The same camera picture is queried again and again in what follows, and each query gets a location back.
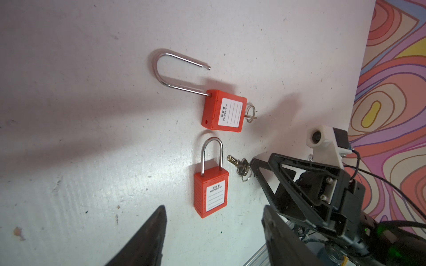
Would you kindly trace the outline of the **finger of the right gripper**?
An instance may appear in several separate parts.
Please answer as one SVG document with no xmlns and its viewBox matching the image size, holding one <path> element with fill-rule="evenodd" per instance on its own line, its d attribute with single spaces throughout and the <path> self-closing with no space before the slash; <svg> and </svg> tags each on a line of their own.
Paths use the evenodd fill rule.
<svg viewBox="0 0 426 266">
<path fill-rule="evenodd" d="M 262 170 L 264 170 L 269 174 L 272 174 L 273 177 L 276 177 L 275 172 L 268 164 L 268 162 L 258 158 L 253 158 L 250 161 L 250 167 L 272 209 L 282 218 L 286 218 L 286 223 L 288 225 L 293 224 L 295 226 L 297 223 L 288 215 L 288 208 L 292 198 L 284 188 L 284 185 L 281 183 L 281 181 L 278 181 L 277 189 L 276 191 L 273 191 L 271 186 L 268 184 L 267 178 L 265 177 L 266 175 L 262 173 Z"/>
<path fill-rule="evenodd" d="M 277 153 L 270 155 L 268 165 L 280 186 L 343 185 L 343 170 L 338 166 L 310 162 Z"/>
</svg>

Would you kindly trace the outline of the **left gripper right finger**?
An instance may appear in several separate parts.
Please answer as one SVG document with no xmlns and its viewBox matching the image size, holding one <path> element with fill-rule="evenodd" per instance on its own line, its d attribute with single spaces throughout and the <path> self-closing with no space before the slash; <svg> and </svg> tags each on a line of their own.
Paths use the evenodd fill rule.
<svg viewBox="0 0 426 266">
<path fill-rule="evenodd" d="M 262 226 L 272 266 L 323 265 L 269 205 L 264 207 Z"/>
</svg>

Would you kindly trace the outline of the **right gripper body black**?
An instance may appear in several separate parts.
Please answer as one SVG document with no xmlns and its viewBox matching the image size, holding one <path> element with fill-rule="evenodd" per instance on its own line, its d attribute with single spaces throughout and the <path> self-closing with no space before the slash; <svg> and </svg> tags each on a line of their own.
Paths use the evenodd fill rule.
<svg viewBox="0 0 426 266">
<path fill-rule="evenodd" d="M 279 214 L 332 239 L 356 239 L 365 187 L 342 170 L 306 171 L 297 181 L 295 174 L 284 167 L 276 171 Z"/>
</svg>

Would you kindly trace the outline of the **red padlock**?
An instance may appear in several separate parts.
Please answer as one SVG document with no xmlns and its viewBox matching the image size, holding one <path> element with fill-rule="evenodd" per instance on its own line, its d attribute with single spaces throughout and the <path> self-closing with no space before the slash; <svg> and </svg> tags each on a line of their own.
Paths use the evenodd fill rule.
<svg viewBox="0 0 426 266">
<path fill-rule="evenodd" d="M 242 131 L 245 110 L 247 107 L 246 98 L 224 92 L 220 89 L 209 89 L 206 92 L 202 92 L 189 86 L 174 85 L 167 82 L 158 71 L 158 61 L 164 56 L 173 57 L 207 70 L 210 70 L 211 66 L 197 59 L 170 50 L 159 52 L 153 58 L 153 72 L 159 83 L 168 88 L 201 95 L 205 98 L 203 117 L 201 121 L 201 125 L 203 127 L 212 131 L 229 131 L 236 133 L 240 133 Z"/>
<path fill-rule="evenodd" d="M 205 167 L 205 152 L 208 144 L 219 144 L 219 164 L 213 168 Z M 218 137 L 207 139 L 201 150 L 201 170 L 194 174 L 194 208 L 201 218 L 227 206 L 229 172 L 223 167 L 224 146 Z"/>
</svg>

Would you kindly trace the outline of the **key with ring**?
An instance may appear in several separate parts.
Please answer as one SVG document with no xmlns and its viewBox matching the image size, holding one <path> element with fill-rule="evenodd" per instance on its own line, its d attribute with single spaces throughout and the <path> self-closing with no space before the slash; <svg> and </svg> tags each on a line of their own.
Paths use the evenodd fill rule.
<svg viewBox="0 0 426 266">
<path fill-rule="evenodd" d="M 242 182 L 247 182 L 253 175 L 253 171 L 246 158 L 243 158 L 242 160 L 238 160 L 234 158 L 233 156 L 228 155 L 227 161 L 233 164 L 237 168 L 236 173 L 241 178 Z"/>
</svg>

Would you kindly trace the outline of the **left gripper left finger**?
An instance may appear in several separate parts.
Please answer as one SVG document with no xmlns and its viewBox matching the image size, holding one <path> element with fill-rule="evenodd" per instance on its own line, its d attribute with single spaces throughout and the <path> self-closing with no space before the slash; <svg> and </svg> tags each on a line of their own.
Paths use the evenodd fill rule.
<svg viewBox="0 0 426 266">
<path fill-rule="evenodd" d="M 167 215 L 159 206 L 108 266 L 159 266 L 166 235 Z"/>
</svg>

